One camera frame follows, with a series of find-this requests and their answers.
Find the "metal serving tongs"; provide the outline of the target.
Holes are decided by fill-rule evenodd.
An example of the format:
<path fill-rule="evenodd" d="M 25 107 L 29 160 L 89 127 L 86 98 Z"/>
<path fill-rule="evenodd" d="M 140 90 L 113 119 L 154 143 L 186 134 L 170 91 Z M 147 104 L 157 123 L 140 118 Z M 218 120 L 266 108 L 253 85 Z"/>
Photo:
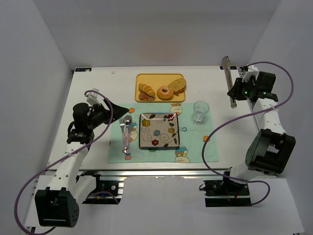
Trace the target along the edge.
<path fill-rule="evenodd" d="M 230 59 L 228 56 L 224 56 L 222 58 L 222 67 L 225 73 L 227 88 L 230 91 L 233 87 L 233 83 L 232 83 L 232 77 L 231 77 Z"/>

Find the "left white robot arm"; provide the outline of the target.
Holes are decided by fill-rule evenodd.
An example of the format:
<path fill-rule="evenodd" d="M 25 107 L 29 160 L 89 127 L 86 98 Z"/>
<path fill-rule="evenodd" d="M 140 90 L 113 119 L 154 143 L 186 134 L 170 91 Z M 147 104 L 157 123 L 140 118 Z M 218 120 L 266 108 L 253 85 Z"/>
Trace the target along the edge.
<path fill-rule="evenodd" d="M 79 206 L 96 189 L 94 176 L 78 176 L 94 139 L 94 129 L 123 117 L 127 108 L 105 102 L 78 103 L 73 107 L 73 122 L 68 127 L 66 159 L 45 189 L 37 190 L 35 205 L 39 224 L 43 227 L 73 228 L 79 217 Z"/>

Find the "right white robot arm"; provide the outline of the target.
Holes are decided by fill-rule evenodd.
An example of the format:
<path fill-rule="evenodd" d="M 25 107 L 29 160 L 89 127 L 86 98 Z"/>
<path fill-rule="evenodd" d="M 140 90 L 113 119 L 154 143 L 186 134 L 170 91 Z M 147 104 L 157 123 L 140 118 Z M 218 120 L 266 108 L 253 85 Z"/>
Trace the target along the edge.
<path fill-rule="evenodd" d="M 250 66 L 227 93 L 233 100 L 251 103 L 258 128 L 245 161 L 225 172 L 237 184 L 245 184 L 261 174 L 281 174 L 295 147 L 295 137 L 286 133 L 279 118 L 278 97 L 272 93 L 275 80 L 275 74 Z"/>

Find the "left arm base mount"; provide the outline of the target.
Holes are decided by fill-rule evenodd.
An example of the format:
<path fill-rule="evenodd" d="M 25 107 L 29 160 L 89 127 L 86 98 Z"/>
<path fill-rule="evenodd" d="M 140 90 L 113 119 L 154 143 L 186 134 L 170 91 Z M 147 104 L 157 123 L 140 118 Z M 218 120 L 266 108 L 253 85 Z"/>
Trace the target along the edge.
<path fill-rule="evenodd" d="M 91 176 L 96 187 L 91 191 L 83 204 L 117 205 L 122 198 L 124 179 L 117 176 L 101 175 L 99 171 L 83 171 L 76 181 L 83 176 Z"/>

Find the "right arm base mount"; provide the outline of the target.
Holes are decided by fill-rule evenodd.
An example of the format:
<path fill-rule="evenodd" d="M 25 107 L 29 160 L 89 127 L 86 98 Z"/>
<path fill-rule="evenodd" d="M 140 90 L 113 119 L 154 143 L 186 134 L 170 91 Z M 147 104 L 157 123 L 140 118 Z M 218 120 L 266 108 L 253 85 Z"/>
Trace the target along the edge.
<path fill-rule="evenodd" d="M 251 206 L 247 185 L 226 180 L 205 180 L 199 190 L 204 192 L 208 208 Z"/>

